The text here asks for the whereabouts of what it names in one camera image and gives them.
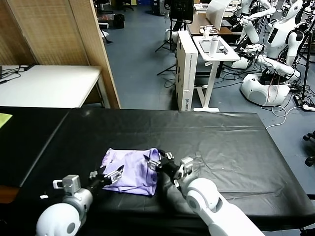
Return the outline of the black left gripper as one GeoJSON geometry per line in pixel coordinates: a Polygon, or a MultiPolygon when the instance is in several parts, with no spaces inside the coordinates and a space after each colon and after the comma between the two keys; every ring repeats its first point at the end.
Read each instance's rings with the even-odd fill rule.
{"type": "Polygon", "coordinates": [[[89,181],[86,189],[91,192],[91,194],[97,194],[104,186],[108,186],[111,183],[117,182],[122,175],[124,165],[121,165],[118,169],[113,170],[109,173],[104,173],[106,166],[101,166],[97,170],[91,171],[89,174],[89,181]]]}

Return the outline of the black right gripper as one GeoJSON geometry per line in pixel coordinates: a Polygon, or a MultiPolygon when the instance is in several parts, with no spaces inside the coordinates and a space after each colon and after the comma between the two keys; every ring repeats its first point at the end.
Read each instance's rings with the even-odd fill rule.
{"type": "Polygon", "coordinates": [[[169,151],[158,149],[161,156],[160,161],[149,160],[147,162],[148,168],[157,170],[158,173],[165,173],[169,176],[171,181],[179,179],[179,166],[173,161],[174,156],[169,151]]]}

